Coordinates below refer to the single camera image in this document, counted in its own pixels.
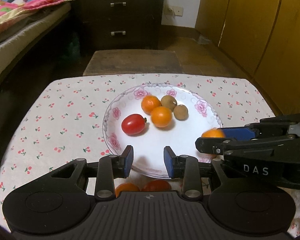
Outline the small orange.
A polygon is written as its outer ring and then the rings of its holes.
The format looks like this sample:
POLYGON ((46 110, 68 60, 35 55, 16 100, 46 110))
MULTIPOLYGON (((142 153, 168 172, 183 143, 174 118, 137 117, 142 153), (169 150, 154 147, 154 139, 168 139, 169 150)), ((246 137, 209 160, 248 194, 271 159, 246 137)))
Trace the small orange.
POLYGON ((141 102, 141 108, 144 113, 150 115, 153 109, 160 107, 161 101, 153 95, 147 95, 143 98, 141 102))
POLYGON ((151 111, 151 121, 155 127, 167 127, 172 120, 172 112, 169 108, 160 106, 151 111))
POLYGON ((139 192, 140 189, 138 186, 136 186, 133 183, 123 183, 116 187, 115 189, 115 195, 116 198, 120 195, 123 191, 133 191, 133 192, 139 192))
POLYGON ((201 135, 202 138, 225 138, 225 134, 220 128, 213 128, 201 135))

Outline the red cherry tomato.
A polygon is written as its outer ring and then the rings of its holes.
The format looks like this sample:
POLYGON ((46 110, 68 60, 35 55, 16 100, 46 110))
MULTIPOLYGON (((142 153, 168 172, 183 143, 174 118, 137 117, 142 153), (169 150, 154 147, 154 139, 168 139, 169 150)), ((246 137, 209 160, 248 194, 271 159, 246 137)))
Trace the red cherry tomato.
POLYGON ((121 129, 127 135, 136 135, 141 133, 146 126, 147 119, 139 114, 127 116, 121 123, 121 129))
POLYGON ((145 192, 158 192, 170 191, 171 185, 165 180, 153 180, 148 182, 141 191, 145 192))

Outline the brown longan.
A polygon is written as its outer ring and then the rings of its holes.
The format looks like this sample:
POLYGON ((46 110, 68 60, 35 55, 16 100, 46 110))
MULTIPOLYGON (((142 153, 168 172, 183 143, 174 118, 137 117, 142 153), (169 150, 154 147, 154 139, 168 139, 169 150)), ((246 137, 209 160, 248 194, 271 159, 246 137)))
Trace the brown longan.
POLYGON ((186 120, 189 117, 189 111, 185 105, 177 105, 173 110, 174 117, 177 120, 186 120))
POLYGON ((178 105, 176 99, 173 96, 165 95, 161 98, 161 105, 173 111, 178 105))

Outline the white floral porcelain plate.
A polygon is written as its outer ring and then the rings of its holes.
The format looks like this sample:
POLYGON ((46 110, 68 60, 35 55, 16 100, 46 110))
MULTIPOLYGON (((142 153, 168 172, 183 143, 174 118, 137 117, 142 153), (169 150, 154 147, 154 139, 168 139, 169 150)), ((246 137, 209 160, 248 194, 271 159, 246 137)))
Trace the white floral porcelain plate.
POLYGON ((210 156, 199 153, 195 146, 202 133, 223 126, 213 107, 198 94, 182 87, 164 83, 145 84, 132 87, 119 94, 108 106, 103 119, 102 130, 110 152, 120 155, 127 145, 133 146, 132 169, 144 176, 167 179, 164 164, 164 147, 170 146, 176 155, 196 157, 200 162, 208 162, 210 156), (142 99, 147 95, 161 99, 173 96, 177 103, 187 107, 186 120, 172 118, 165 128, 157 128, 141 108, 142 99), (137 135, 127 135, 121 129, 124 118, 139 114, 147 119, 145 129, 137 135))

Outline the cherry print tablecloth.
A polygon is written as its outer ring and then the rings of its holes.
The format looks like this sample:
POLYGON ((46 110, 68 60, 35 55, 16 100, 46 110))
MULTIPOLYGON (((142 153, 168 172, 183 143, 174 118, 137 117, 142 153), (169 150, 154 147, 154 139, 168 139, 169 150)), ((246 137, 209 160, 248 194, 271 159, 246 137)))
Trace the cherry print tablecloth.
POLYGON ((275 117, 247 80, 186 74, 84 76, 49 84, 25 115, 0 168, 0 239, 300 239, 300 189, 239 170, 224 155, 184 158, 184 177, 132 168, 119 178, 102 124, 132 87, 164 83, 206 100, 225 127, 275 117), (165 180, 170 191, 145 192, 165 180), (133 183, 139 192, 115 189, 133 183))

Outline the dark wooden stool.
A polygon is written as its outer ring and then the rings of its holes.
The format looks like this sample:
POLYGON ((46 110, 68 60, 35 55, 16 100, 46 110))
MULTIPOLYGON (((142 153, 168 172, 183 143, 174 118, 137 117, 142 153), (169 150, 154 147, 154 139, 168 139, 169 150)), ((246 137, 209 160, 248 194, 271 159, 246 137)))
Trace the dark wooden stool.
POLYGON ((83 76, 183 72, 178 56, 173 51, 116 49, 96 51, 83 76))

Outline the yellow wooden wardrobe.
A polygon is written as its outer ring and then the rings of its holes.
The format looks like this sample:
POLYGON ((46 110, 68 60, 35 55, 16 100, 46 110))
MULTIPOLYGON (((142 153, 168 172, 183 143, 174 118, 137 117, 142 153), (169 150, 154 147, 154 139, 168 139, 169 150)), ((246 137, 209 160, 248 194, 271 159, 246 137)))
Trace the yellow wooden wardrobe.
POLYGON ((200 0, 196 29, 281 113, 300 113, 300 0, 200 0))

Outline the dark wooden nightstand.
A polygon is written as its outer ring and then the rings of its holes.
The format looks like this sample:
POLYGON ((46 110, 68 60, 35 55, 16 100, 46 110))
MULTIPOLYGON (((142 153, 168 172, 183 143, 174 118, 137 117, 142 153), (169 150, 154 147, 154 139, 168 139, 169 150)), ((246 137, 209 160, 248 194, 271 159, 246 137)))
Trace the dark wooden nightstand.
POLYGON ((157 49, 164 0, 73 0, 82 54, 157 49))

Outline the colourful floral quilt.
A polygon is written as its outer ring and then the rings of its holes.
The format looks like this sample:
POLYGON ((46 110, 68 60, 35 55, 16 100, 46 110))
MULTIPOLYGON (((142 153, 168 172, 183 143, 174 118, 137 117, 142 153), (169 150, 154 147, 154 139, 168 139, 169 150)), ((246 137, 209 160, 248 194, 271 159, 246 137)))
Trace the colourful floral quilt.
POLYGON ((71 0, 32 0, 18 5, 0 0, 0 34, 12 25, 35 14, 39 9, 59 5, 71 0))

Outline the white wall socket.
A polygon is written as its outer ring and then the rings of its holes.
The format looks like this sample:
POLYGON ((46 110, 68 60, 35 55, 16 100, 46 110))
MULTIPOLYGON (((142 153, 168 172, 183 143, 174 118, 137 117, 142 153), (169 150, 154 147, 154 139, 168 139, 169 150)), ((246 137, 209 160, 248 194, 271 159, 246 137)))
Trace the white wall socket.
POLYGON ((166 7, 165 14, 166 15, 171 15, 171 16, 182 17, 183 16, 183 12, 184 12, 183 7, 168 5, 166 7))

